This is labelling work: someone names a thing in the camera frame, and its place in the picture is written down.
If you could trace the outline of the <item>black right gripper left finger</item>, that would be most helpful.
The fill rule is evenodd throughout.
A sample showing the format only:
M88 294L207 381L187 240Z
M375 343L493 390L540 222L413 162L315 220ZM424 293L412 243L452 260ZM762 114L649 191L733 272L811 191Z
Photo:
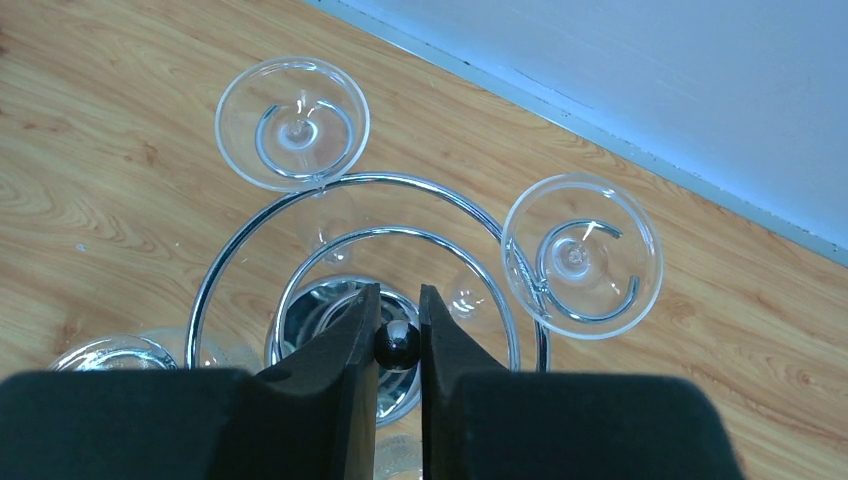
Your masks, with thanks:
M327 330L257 373L27 372L1 385L5 479L367 479L371 284Z

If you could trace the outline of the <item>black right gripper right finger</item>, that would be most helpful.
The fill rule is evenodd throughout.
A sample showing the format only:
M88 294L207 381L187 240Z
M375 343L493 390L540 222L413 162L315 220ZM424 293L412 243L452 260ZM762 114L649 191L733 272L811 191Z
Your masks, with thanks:
M516 372L420 292L427 479L739 479L721 418L672 376Z

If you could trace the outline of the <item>patterned clear wine glass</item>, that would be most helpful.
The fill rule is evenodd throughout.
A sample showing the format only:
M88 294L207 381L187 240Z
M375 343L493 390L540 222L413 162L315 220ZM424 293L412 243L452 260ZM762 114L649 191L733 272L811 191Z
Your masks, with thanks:
M421 441L412 435L394 435L375 444L373 479L423 478Z

